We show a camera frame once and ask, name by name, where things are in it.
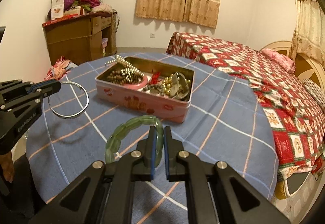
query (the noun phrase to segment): red blanket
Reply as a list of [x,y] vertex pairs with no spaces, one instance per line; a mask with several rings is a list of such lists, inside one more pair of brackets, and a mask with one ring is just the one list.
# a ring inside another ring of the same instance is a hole
[[247,79],[273,130],[278,181],[312,170],[325,116],[297,77],[248,46],[192,33],[175,32],[167,53]]

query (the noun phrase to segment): bed headboard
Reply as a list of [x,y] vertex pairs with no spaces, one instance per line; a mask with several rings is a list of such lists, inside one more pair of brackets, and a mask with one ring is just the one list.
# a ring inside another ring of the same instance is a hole
[[[270,43],[263,49],[272,49],[287,56],[290,47],[291,41],[277,41]],[[320,63],[308,58],[304,54],[297,54],[295,64],[296,70],[294,74],[299,78],[299,80],[309,78],[319,85],[323,91],[325,91],[325,71]]]

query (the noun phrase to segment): green jade bracelet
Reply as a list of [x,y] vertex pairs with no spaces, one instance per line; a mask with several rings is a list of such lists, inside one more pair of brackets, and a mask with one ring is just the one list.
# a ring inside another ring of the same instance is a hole
[[105,161],[106,163],[112,163],[115,161],[114,154],[118,152],[121,140],[124,139],[131,130],[140,127],[141,125],[155,125],[156,126],[156,159],[155,167],[157,167],[161,161],[164,146],[164,130],[161,121],[155,116],[145,115],[140,117],[134,117],[128,120],[125,124],[119,125],[110,136],[106,143]]

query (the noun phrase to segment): metal screw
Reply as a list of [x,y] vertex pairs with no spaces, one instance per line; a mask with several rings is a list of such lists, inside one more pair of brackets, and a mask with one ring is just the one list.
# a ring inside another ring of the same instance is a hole
[[217,162],[217,166],[220,169],[226,169],[228,164],[226,162],[224,162],[224,161],[220,161],[220,162]]
[[187,151],[187,150],[181,150],[179,153],[178,153],[178,156],[179,157],[182,157],[182,158],[187,158],[189,157],[190,153]]
[[96,161],[96,162],[93,162],[93,167],[95,168],[95,169],[100,169],[100,168],[102,168],[103,167],[103,162],[102,161]]
[[131,156],[134,158],[139,158],[141,155],[142,155],[142,153],[139,150],[134,150],[131,152]]

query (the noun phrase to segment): wooden desk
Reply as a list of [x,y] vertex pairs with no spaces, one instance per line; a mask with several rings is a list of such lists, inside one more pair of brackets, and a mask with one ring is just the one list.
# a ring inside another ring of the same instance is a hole
[[[116,15],[90,13],[44,27],[51,64],[64,56],[79,65],[116,53]],[[106,48],[102,39],[108,38]]]

